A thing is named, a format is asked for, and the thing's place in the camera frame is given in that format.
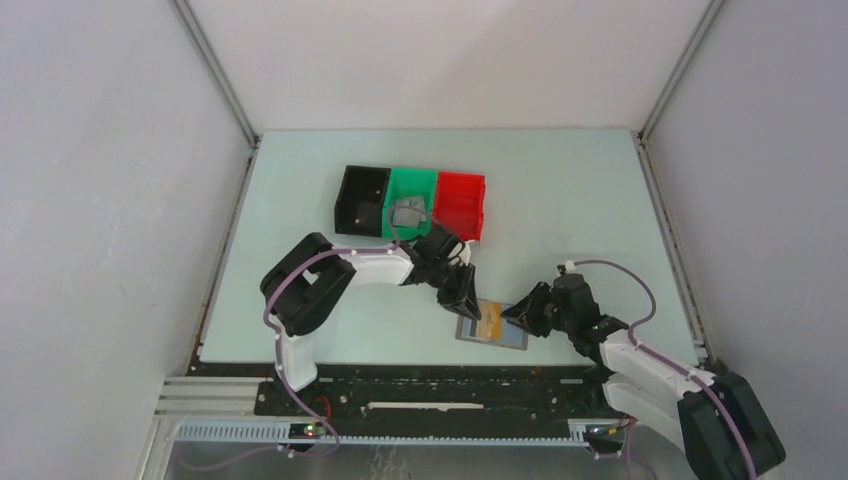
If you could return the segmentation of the beige leather card holder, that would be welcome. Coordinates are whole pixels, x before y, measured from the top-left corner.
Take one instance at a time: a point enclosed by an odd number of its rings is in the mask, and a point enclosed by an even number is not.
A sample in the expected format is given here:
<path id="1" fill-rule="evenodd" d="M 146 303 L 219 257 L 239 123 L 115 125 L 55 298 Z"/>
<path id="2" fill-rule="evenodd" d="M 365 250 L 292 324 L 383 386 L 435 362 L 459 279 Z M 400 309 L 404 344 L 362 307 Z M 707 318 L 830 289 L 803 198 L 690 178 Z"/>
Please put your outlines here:
<path id="1" fill-rule="evenodd" d="M 479 301 L 481 318 L 459 317 L 455 339 L 491 347 L 526 351 L 528 334 L 503 316 L 511 304 Z"/>

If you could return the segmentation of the gold orange card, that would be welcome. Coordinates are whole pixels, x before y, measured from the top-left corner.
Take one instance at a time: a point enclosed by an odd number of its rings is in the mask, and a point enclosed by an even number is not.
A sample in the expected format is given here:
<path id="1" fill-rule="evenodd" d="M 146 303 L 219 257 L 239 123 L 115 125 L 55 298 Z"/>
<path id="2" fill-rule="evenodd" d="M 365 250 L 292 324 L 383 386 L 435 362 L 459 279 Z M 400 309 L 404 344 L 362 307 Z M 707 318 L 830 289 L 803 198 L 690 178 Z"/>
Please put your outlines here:
<path id="1" fill-rule="evenodd" d="M 476 337 L 485 341 L 499 341 L 503 337 L 503 305 L 496 302 L 481 301 L 482 317 L 476 322 Z"/>

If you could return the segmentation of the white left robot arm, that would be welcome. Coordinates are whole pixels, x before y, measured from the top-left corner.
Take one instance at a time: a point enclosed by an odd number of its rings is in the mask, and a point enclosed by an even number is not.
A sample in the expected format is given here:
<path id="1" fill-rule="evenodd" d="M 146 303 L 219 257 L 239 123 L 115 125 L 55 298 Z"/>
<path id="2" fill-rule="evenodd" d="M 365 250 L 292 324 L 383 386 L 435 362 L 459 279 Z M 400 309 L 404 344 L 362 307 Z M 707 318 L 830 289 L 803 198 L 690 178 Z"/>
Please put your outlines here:
<path id="1" fill-rule="evenodd" d="M 283 382 L 278 404 L 297 417 L 314 408 L 314 333 L 348 288 L 427 284 L 443 309 L 479 320 L 475 272 L 468 244 L 441 226 L 374 247 L 335 245 L 317 232 L 305 236 L 260 282 L 262 320 L 274 334 L 274 367 Z"/>

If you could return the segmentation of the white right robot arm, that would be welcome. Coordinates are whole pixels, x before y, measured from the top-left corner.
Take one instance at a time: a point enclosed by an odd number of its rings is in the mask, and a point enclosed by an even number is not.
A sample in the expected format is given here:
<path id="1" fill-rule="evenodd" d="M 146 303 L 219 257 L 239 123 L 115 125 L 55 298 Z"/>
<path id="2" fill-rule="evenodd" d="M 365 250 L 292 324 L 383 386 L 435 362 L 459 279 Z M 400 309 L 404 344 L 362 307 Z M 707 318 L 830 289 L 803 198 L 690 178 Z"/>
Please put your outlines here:
<path id="1" fill-rule="evenodd" d="M 596 418 L 618 411 L 651 428 L 683 451 L 697 478 L 757 479 L 786 460 L 743 376 L 667 357 L 631 325 L 602 313 L 579 273 L 563 271 L 553 283 L 538 283 L 502 316 L 536 337 L 565 333 L 601 375 L 581 392 L 585 411 Z"/>

